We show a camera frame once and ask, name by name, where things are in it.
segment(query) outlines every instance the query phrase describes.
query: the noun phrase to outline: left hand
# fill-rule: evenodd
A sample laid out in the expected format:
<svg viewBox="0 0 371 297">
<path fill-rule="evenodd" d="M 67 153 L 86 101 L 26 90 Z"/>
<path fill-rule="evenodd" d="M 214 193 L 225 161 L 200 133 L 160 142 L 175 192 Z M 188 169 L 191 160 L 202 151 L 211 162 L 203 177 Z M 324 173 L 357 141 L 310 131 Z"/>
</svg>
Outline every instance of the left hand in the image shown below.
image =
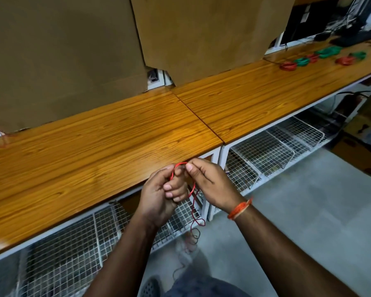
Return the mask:
<svg viewBox="0 0 371 297">
<path fill-rule="evenodd" d="M 169 181 L 173 169 L 174 165 L 172 164 L 151 174 L 143 186 L 139 206 L 135 213 L 135 215 L 146 219 L 148 223 L 157 228 L 163 226 L 169 220 L 177 207 L 177 203 L 173 199 L 166 198 L 163 189 L 163 185 Z M 184 185 L 184 181 L 176 181 L 175 186 L 172 189 L 179 190 L 179 194 L 188 194 L 187 185 Z"/>
</svg>

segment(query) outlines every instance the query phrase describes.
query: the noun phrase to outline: fingernail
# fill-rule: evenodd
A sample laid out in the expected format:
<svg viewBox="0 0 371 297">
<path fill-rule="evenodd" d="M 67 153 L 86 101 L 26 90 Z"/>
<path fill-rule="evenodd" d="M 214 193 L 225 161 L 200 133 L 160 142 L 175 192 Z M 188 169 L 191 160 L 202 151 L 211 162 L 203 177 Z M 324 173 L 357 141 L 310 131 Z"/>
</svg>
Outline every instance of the fingernail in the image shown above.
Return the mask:
<svg viewBox="0 0 371 297">
<path fill-rule="evenodd" d="M 188 172 L 191 172 L 191 170 L 192 170 L 192 164 L 186 163 L 185 164 L 185 168 L 187 169 Z"/>
</svg>

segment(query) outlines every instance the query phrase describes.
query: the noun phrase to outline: orange thread bracelet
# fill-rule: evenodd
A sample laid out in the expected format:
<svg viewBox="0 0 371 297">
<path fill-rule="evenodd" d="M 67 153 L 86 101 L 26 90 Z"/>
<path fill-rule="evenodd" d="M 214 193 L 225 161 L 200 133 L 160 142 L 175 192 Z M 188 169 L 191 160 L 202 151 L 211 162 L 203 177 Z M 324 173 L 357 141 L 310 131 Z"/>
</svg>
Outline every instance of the orange thread bracelet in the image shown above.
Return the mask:
<svg viewBox="0 0 371 297">
<path fill-rule="evenodd" d="M 232 220 L 232 221 L 235 220 L 241 213 L 243 213 L 249 207 L 250 204 L 252 204 L 252 199 L 253 198 L 250 198 L 249 200 L 247 200 L 245 202 L 242 202 L 239 205 L 237 205 L 234 208 L 234 210 L 229 213 L 227 218 Z"/>
</svg>

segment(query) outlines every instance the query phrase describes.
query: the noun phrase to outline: right hand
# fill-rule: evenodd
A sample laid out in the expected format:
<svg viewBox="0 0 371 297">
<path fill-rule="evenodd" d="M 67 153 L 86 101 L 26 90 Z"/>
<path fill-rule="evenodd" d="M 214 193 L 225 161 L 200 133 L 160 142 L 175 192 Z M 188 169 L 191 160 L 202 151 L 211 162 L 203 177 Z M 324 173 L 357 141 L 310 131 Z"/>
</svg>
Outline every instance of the right hand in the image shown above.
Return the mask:
<svg viewBox="0 0 371 297">
<path fill-rule="evenodd" d="M 219 209 L 230 213 L 238 204 L 245 201 L 219 165 L 205 159 L 194 158 L 185 165 L 185 168 L 198 184 L 206 200 Z"/>
</svg>

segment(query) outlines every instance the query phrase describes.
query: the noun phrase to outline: wood grain surface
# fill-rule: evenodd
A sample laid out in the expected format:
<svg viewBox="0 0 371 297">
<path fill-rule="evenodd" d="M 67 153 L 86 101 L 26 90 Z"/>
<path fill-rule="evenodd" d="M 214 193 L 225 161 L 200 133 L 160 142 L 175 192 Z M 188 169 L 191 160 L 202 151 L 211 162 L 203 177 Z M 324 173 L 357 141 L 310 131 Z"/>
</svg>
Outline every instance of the wood grain surface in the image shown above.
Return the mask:
<svg viewBox="0 0 371 297">
<path fill-rule="evenodd" d="M 265 58 L 283 63 L 327 46 L 304 44 Z M 355 51 L 366 51 L 366 59 L 351 66 L 335 63 Z M 228 144 L 371 74 L 371 44 L 343 49 L 293 72 L 276 63 L 260 60 L 172 91 Z"/>
<path fill-rule="evenodd" d="M 222 141 L 167 88 L 8 138 L 0 252 Z"/>
</svg>

